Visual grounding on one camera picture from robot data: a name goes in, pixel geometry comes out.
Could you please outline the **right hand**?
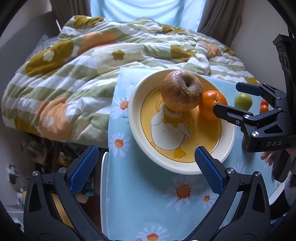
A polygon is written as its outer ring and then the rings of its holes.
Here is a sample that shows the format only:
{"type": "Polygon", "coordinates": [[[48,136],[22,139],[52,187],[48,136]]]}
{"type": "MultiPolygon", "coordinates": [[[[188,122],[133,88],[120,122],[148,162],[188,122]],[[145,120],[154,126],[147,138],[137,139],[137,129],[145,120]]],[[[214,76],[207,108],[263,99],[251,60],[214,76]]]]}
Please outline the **right hand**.
{"type": "Polygon", "coordinates": [[[267,170],[274,163],[274,152],[264,152],[260,158],[264,161],[264,169],[267,170]]]}

